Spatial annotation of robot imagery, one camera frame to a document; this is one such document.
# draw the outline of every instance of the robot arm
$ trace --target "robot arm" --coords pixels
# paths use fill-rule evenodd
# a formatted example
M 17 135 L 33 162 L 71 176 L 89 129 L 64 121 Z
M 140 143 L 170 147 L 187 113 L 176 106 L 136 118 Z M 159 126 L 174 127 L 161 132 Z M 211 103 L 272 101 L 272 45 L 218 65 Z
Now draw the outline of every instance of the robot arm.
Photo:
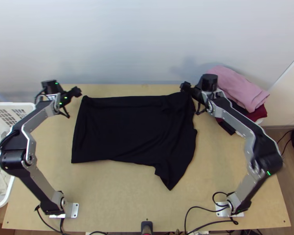
M 204 74 L 194 88 L 188 82 L 182 83 L 180 88 L 189 92 L 198 105 L 203 104 L 208 114 L 222 118 L 246 138 L 247 175 L 223 203 L 229 206 L 231 216 L 248 210 L 252 197 L 267 178 L 281 169 L 283 161 L 276 142 L 260 126 L 232 108 L 223 91 L 217 88 L 217 81 L 217 75 Z
M 28 187 L 40 201 L 40 208 L 50 217 L 76 218 L 77 203 L 69 203 L 61 191 L 56 191 L 37 168 L 36 141 L 31 132 L 48 117 L 63 114 L 60 108 L 70 103 L 73 96 L 81 96 L 81 90 L 74 87 L 63 91 L 56 80 L 42 82 L 43 91 L 36 97 L 39 102 L 30 114 L 21 119 L 0 143 L 0 166 L 14 175 Z

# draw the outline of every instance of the laundry basket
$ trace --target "laundry basket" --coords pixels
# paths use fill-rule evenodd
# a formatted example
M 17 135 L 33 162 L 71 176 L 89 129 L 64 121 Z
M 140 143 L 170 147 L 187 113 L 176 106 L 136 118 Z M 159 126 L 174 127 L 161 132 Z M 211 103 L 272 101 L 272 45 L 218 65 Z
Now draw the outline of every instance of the laundry basket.
M 0 133 L 10 128 L 35 109 L 33 103 L 0 102 Z M 0 207 L 3 207 L 9 199 L 13 186 L 14 176 L 11 176 L 5 195 L 0 195 Z

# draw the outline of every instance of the stack of folded clothes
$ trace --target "stack of folded clothes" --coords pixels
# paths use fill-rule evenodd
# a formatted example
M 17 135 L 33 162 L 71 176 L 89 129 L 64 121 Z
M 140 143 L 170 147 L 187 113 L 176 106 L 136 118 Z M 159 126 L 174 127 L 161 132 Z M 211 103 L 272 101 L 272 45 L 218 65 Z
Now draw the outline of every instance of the stack of folded clothes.
M 224 66 L 215 66 L 206 73 L 218 75 L 218 87 L 224 91 L 234 109 L 257 124 L 260 124 L 263 118 L 267 117 L 264 103 L 269 96 L 269 92 L 249 82 L 243 75 Z M 225 121 L 218 118 L 217 121 L 230 135 L 235 133 L 235 129 Z

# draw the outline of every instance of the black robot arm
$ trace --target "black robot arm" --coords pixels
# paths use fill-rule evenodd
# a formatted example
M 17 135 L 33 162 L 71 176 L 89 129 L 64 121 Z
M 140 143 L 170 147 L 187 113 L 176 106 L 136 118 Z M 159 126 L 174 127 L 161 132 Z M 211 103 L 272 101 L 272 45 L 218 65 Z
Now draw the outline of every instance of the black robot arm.
M 195 87 L 184 82 L 180 88 L 182 92 L 190 93 L 199 102 L 199 106 L 204 105 L 203 111 L 223 119 L 246 138 L 244 153 L 247 175 L 224 202 L 229 206 L 228 214 L 237 215 L 248 210 L 253 196 L 267 178 L 281 169 L 283 161 L 276 142 L 259 125 L 232 108 L 232 103 L 217 88 L 217 82 L 217 75 L 204 74 Z

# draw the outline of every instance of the wooden floor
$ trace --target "wooden floor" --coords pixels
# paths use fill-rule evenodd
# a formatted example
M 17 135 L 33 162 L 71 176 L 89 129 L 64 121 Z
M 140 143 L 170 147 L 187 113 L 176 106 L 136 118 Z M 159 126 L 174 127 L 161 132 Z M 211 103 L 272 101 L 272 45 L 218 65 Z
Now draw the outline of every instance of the wooden floor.
M 274 140 L 278 140 L 286 130 L 267 130 L 266 133 L 271 136 Z M 284 145 L 289 140 L 290 136 L 286 135 L 285 138 L 279 143 L 280 151 L 283 151 Z M 287 146 L 285 153 L 283 155 L 284 166 L 283 169 L 278 173 L 278 179 L 287 207 L 287 211 L 290 217 L 292 227 L 287 228 L 271 228 L 271 229 L 261 229 L 263 235 L 294 235 L 294 149 L 292 143 L 290 142 Z M 56 232 L 45 232 L 45 231 L 25 231 L 16 230 L 14 235 L 56 235 Z M 85 233 L 70 233 L 72 235 L 85 235 Z M 113 233 L 113 235 L 137 235 L 138 233 Z

